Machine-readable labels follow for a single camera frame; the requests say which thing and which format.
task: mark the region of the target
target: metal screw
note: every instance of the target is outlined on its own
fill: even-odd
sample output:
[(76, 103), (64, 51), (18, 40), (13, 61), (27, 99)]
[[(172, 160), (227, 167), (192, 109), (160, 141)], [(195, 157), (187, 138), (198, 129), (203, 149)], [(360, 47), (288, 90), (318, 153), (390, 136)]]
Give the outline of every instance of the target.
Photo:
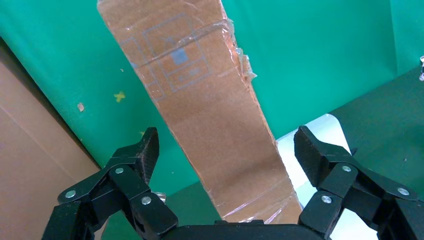
[(115, 173), (116, 173), (116, 174), (121, 174), (121, 173), (123, 173), (123, 172), (124, 172), (124, 169), (123, 169), (122, 167), (117, 168), (117, 169), (115, 170)]
[(77, 194), (77, 192), (75, 190), (70, 190), (65, 194), (65, 198), (70, 199), (73, 196), (75, 196), (75, 194)]
[(332, 202), (331, 197), (329, 197), (329, 196), (322, 196), (321, 200), (326, 204), (331, 204), (331, 202)]
[(149, 204), (151, 201), (152, 201), (152, 199), (151, 199), (149, 196), (145, 196), (145, 197), (143, 197), (143, 198), (141, 199), (141, 203), (142, 203), (143, 205), (147, 205), (147, 204)]
[(352, 171), (352, 169), (348, 166), (343, 166), (342, 169), (345, 170), (346, 172)]
[(154, 194), (156, 194), (160, 200), (162, 200), (162, 202), (166, 202), (167, 201), (167, 195), (165, 193), (162, 192), (153, 192)]
[(402, 188), (402, 187), (399, 187), (399, 188), (397, 189), (397, 191), (398, 191), (400, 194), (405, 195), (405, 196), (408, 196), (408, 195), (410, 194), (410, 192), (409, 192), (408, 190), (406, 190), (405, 188)]

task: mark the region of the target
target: green backdrop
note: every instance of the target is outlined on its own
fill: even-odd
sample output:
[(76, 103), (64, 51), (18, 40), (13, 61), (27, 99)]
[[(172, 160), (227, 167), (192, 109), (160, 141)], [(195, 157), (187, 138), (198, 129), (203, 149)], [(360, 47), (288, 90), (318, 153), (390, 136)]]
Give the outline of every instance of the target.
[[(276, 138), (394, 79), (424, 55), (422, 0), (223, 0)], [(151, 180), (169, 195), (198, 182), (95, 0), (0, 0), (0, 36), (94, 159), (156, 126)], [(117, 102), (114, 95), (125, 98)], [(82, 103), (84, 111), (77, 105)]]

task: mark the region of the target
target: blue printed square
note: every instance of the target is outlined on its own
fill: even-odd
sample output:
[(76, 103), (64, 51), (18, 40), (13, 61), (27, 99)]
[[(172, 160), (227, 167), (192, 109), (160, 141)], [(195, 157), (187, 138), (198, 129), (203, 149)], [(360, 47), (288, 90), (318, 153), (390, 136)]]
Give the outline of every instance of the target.
[(187, 56), (186, 51), (184, 51), (184, 48), (182, 47), (171, 52), (171, 57), (172, 57), (173, 63), (177, 66), (184, 64), (189, 60), (189, 56)]

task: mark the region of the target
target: table surface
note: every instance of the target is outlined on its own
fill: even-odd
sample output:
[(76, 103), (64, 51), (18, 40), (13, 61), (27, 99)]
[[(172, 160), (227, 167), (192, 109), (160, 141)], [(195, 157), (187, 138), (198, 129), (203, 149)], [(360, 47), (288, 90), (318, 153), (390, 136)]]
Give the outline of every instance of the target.
[(424, 82), (421, 68), (331, 112), (355, 159), (424, 199)]

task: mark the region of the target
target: cardboard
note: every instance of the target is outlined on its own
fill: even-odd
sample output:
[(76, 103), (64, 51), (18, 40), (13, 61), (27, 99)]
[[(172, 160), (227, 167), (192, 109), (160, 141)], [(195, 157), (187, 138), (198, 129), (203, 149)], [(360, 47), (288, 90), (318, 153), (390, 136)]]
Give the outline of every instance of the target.
[(220, 216), (296, 223), (296, 193), (220, 0), (101, 0), (97, 9)]
[(0, 239), (40, 239), (57, 197), (99, 169), (0, 39)]

